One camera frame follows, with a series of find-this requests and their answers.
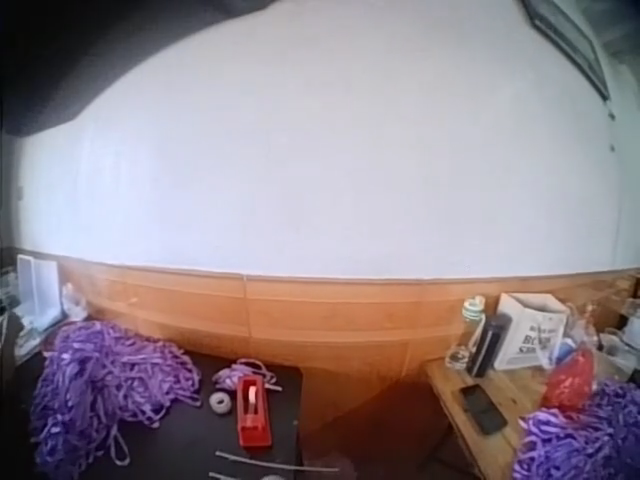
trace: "red tape dispenser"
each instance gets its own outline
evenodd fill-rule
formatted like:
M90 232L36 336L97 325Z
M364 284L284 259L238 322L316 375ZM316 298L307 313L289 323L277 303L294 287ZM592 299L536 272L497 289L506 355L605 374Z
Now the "red tape dispenser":
M270 447L271 425L264 379L246 375L236 389L238 439L243 447Z

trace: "picture frame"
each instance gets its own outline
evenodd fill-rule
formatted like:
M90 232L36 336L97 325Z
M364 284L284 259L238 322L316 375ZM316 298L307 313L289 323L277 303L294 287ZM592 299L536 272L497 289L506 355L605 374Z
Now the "picture frame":
M602 63L593 41L553 0L522 0L533 27L553 43L593 86L603 101L610 98Z

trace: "smartphone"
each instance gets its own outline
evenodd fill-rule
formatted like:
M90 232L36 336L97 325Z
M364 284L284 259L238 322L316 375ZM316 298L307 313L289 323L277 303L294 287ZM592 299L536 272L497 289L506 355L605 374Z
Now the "smartphone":
M480 385L462 387L460 394L467 413L483 435L492 435L507 426L507 419Z

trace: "white paper bag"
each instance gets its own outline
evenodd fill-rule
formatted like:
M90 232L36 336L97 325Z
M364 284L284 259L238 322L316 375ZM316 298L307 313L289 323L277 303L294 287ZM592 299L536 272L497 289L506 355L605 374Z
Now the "white paper bag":
M569 309L548 293L503 293L498 313L509 315L511 326L494 368L509 370L540 365L539 348L555 350L564 333Z

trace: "white tape roll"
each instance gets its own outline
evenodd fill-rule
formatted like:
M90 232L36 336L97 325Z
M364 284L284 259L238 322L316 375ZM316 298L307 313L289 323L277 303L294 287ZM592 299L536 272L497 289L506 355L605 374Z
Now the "white tape roll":
M215 392L209 397L209 405L218 415L224 415L231 411L231 397L225 392Z
M255 405L258 401L258 387L249 387L249 405Z

